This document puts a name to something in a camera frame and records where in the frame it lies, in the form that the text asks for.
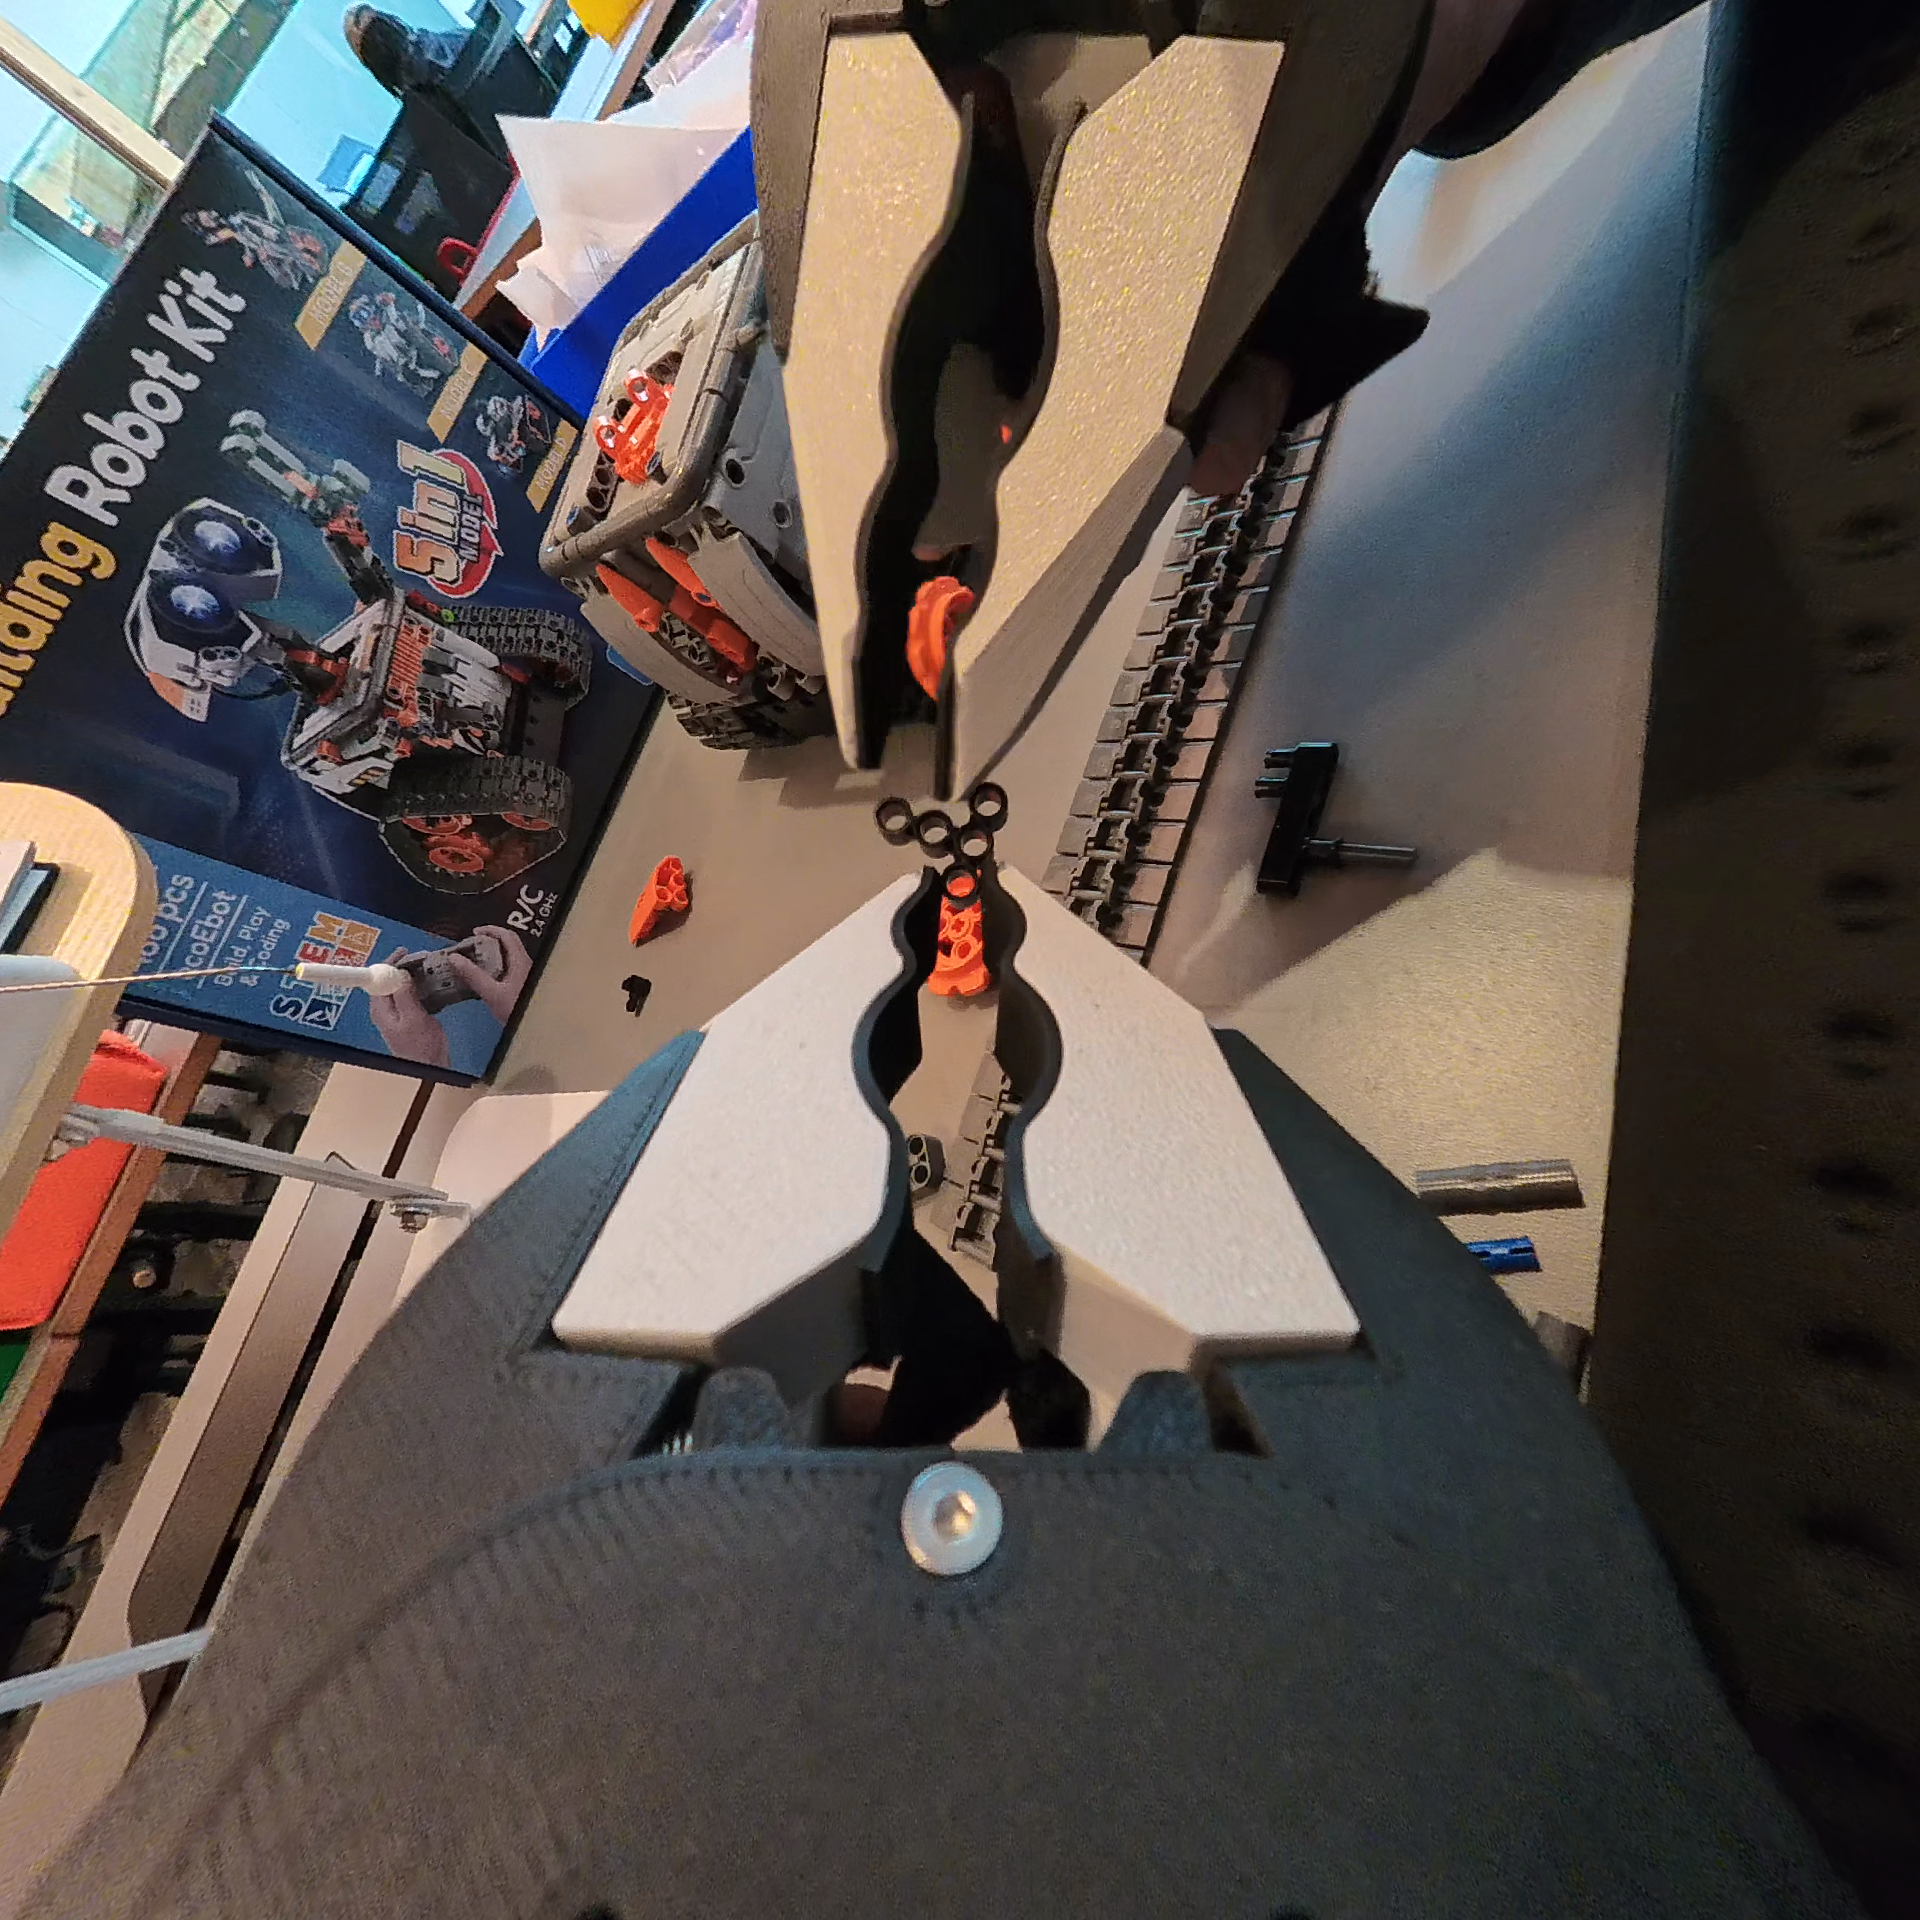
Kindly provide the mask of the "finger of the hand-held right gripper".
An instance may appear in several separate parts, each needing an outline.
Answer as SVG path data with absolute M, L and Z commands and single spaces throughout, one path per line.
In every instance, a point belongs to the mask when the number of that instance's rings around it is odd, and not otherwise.
M 980 587 L 1039 364 L 1033 188 L 991 16 L 761 16 L 752 146 L 767 321 L 847 765 L 880 764 L 908 612 Z
M 1088 39 L 1042 96 L 1049 355 L 998 469 L 983 594 L 951 641 L 936 793 L 994 771 L 1182 491 L 1185 429 L 1352 154 L 1293 58 L 1343 32 Z

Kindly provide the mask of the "instruction booklet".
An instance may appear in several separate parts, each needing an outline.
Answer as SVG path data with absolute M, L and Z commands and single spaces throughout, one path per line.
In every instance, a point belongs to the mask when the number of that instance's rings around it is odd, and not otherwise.
M 568 325 L 749 123 L 752 39 L 734 39 L 652 104 L 608 122 L 503 127 L 541 228 L 503 282 L 536 341 Z

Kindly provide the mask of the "orange pin connector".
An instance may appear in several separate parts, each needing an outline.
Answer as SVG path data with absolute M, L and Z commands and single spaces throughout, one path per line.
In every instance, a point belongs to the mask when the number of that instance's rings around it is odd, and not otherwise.
M 984 945 L 984 907 L 969 873 L 951 875 L 940 900 L 940 925 L 925 993 L 949 1002 L 970 1002 L 991 988 Z

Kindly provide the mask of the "white book stand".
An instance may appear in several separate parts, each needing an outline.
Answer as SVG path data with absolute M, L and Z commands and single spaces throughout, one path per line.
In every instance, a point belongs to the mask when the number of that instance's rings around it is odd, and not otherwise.
M 342 967 L 298 963 L 294 964 L 294 979 L 303 985 L 365 993 L 376 1002 L 390 999 L 402 988 L 410 985 L 410 979 L 393 964 Z M 140 983 L 137 976 L 79 976 L 58 957 L 5 955 L 2 960 L 5 997 L 33 993 L 88 993 L 132 983 Z M 240 1168 L 276 1180 L 294 1180 L 353 1194 L 362 1202 L 375 1202 L 393 1211 L 402 1229 L 409 1235 L 421 1232 L 430 1221 L 464 1219 L 473 1211 L 471 1202 L 453 1197 L 439 1188 L 386 1180 L 338 1156 L 303 1160 L 269 1151 L 260 1143 L 207 1136 L 190 1128 L 184 1129 L 183 1125 L 164 1123 L 150 1114 L 102 1108 L 78 1099 L 65 1104 L 65 1111 L 58 1115 L 53 1135 L 41 1140 L 38 1163 L 54 1163 L 64 1154 L 96 1143 L 154 1151 L 162 1156 Z

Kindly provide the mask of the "orange toy piece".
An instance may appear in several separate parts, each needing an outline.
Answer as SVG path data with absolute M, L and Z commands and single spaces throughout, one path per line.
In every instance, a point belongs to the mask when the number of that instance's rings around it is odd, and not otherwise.
M 967 624 L 975 594 L 951 575 L 925 579 L 908 611 L 903 659 L 909 680 L 929 703 L 942 697 L 952 637 Z

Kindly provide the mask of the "black holed connector piece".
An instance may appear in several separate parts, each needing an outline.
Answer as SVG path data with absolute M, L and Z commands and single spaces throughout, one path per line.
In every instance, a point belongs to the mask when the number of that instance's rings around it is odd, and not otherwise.
M 881 841 L 942 861 L 943 900 L 954 907 L 980 905 L 983 881 L 996 871 L 996 833 L 1008 813 L 1005 788 L 996 783 L 975 785 L 954 809 L 912 807 L 905 797 L 885 797 L 872 809 Z

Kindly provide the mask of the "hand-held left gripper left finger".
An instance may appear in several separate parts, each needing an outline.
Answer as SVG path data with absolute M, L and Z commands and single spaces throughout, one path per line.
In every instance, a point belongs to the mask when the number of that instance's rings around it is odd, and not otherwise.
M 575 1353 L 767 1375 L 788 1405 L 903 1344 L 890 1095 L 940 881 L 901 879 L 714 1015 L 550 1323 Z

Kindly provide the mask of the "robot kit box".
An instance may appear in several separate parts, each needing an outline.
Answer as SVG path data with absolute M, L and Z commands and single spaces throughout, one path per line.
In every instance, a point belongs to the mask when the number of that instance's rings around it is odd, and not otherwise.
M 5 456 L 5 779 L 150 859 L 129 1004 L 490 1077 L 656 707 L 540 565 L 575 442 L 210 127 Z

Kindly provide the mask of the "grey axle tube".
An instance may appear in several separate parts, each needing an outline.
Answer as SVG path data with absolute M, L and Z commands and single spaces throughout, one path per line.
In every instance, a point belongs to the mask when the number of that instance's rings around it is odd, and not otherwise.
M 1409 1188 L 1438 1217 L 1568 1211 L 1585 1204 L 1570 1160 L 1501 1160 L 1415 1168 Z

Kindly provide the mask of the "black dimpled mat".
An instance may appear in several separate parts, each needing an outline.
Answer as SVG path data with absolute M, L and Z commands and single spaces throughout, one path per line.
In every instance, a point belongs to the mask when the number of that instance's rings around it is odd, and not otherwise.
M 1590 1410 L 1916 1916 L 1917 4 L 1719 4 Z

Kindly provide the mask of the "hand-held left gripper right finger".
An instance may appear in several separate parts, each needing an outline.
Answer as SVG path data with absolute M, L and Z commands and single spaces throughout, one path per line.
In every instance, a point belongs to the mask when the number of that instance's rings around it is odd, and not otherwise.
M 1328 1256 L 1212 1024 L 1018 871 L 990 889 L 998 1315 L 1103 1427 L 1140 1377 L 1345 1353 Z

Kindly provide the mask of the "blue plastic bin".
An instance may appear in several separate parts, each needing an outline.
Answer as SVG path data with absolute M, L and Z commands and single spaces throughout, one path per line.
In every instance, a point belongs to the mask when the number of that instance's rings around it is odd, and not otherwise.
M 561 407 L 585 417 L 623 327 L 753 210 L 752 133 L 741 131 L 583 311 L 558 327 L 546 345 L 527 343 L 521 349 L 518 364 L 527 377 Z

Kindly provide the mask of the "black lever with grey axle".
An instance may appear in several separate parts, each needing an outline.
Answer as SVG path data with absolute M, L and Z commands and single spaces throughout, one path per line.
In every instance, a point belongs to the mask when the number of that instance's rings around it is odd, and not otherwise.
M 1278 811 L 1255 875 L 1262 896 L 1295 896 L 1306 871 L 1316 868 L 1404 871 L 1415 864 L 1417 848 L 1321 834 L 1337 761 L 1340 747 L 1333 741 L 1301 741 L 1263 754 L 1255 797 L 1274 800 Z

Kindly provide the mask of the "red container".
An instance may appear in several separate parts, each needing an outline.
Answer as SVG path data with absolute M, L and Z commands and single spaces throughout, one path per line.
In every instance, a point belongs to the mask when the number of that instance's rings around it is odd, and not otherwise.
M 79 1079 L 92 1108 L 154 1114 L 167 1069 L 127 1037 L 105 1031 Z M 129 1160 L 127 1143 L 69 1147 L 33 1176 L 2 1241 L 2 1331 L 31 1331 L 54 1312 Z

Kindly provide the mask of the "grey toy robot vehicle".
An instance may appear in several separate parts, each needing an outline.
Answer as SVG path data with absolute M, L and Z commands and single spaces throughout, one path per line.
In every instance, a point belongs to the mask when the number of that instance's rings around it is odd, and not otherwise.
M 757 215 L 620 335 L 541 568 L 703 746 L 831 732 Z

